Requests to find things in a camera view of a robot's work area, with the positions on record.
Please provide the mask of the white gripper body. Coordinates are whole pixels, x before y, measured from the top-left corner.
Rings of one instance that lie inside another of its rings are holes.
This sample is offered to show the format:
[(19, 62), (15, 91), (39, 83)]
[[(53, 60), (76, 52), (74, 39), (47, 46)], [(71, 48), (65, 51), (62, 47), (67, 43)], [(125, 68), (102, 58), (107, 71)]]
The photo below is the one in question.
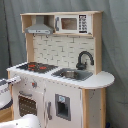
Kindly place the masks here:
[(13, 77), (13, 78), (10, 78), (10, 79), (0, 79), (0, 86), (3, 86), (5, 84), (14, 84), (14, 83), (17, 83), (17, 82), (20, 82), (21, 81), (21, 78), (20, 76), (16, 76), (16, 77)]

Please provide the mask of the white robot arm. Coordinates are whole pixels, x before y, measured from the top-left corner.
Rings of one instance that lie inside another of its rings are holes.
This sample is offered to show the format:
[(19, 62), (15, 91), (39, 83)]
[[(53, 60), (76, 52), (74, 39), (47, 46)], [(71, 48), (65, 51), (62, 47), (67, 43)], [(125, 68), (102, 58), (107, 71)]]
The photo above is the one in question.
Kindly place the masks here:
[[(9, 108), (13, 99), (10, 94), (9, 85), (18, 83), (20, 77), (11, 79), (0, 79), (0, 110)], [(20, 119), (0, 123), (0, 128), (41, 128), (41, 124), (37, 116), (27, 114)]]

